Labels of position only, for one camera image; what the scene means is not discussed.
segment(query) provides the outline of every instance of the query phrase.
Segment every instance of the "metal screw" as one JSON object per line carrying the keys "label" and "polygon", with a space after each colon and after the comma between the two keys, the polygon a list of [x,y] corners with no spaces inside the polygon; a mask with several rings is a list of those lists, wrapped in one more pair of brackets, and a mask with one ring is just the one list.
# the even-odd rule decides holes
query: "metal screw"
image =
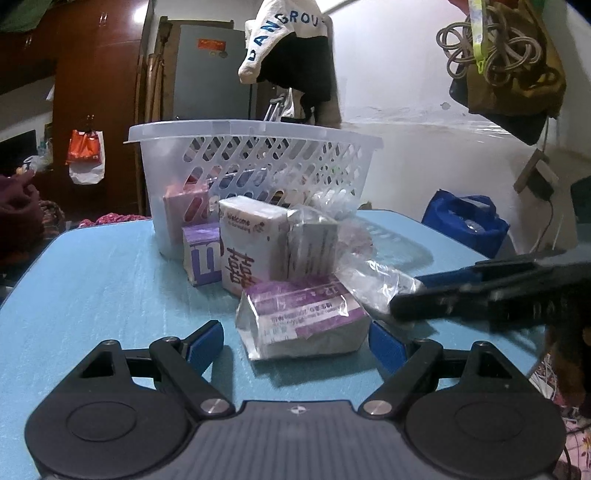
{"label": "metal screw", "polygon": [[219,415],[230,408],[230,404],[223,398],[209,398],[201,403],[201,409],[210,415]]}
{"label": "metal screw", "polygon": [[363,409],[370,415],[387,415],[392,411],[392,405],[385,400],[370,400]]}

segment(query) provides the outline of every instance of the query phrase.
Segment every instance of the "tissue box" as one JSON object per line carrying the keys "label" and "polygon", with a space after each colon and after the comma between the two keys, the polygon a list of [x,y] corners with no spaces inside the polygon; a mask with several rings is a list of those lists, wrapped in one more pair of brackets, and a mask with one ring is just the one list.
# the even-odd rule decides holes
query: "tissue box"
{"label": "tissue box", "polygon": [[222,285],[240,295],[256,283],[287,279],[287,209],[248,197],[220,200]]}
{"label": "tissue box", "polygon": [[[173,244],[182,243],[184,226],[207,222],[209,191],[206,185],[172,185],[166,190],[163,202],[168,235]],[[201,205],[205,205],[205,215],[198,215]]]}
{"label": "tissue box", "polygon": [[289,266],[287,278],[329,275],[335,271],[339,224],[312,207],[289,211]]}
{"label": "tissue box", "polygon": [[194,286],[222,279],[218,223],[183,228],[184,267]]}
{"label": "tissue box", "polygon": [[334,275],[259,283],[242,293],[236,312],[250,360],[354,352],[370,323]]}

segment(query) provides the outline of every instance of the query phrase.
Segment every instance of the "red sticker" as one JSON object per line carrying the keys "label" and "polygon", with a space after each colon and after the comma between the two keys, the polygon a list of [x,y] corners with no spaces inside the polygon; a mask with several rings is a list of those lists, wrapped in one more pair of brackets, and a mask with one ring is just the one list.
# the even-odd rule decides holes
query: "red sticker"
{"label": "red sticker", "polygon": [[200,38],[197,41],[197,48],[202,48],[204,50],[226,51],[226,42],[222,40],[208,40],[206,38]]}

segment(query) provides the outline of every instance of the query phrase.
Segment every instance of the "hanging bag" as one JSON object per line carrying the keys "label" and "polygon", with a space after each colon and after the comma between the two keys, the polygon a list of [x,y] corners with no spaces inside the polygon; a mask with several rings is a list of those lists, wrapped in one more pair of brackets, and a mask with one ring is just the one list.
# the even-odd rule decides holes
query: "hanging bag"
{"label": "hanging bag", "polygon": [[445,190],[431,199],[422,223],[488,258],[495,257],[509,231],[509,224],[496,214],[490,198],[459,198]]}
{"label": "hanging bag", "polygon": [[94,117],[94,115],[86,117],[87,128],[85,130],[72,130],[66,165],[72,163],[101,163],[99,134],[92,129]]}

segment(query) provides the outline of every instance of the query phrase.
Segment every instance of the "blue gripper pad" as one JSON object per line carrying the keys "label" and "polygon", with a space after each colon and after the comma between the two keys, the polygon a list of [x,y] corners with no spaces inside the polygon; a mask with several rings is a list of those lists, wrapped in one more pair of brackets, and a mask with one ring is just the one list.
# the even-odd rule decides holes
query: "blue gripper pad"
{"label": "blue gripper pad", "polygon": [[221,323],[215,324],[195,342],[189,345],[187,362],[203,375],[207,367],[219,355],[223,348],[223,327]]}
{"label": "blue gripper pad", "polygon": [[404,343],[396,340],[384,327],[372,322],[369,327],[369,349],[390,373],[395,373],[408,360]]}

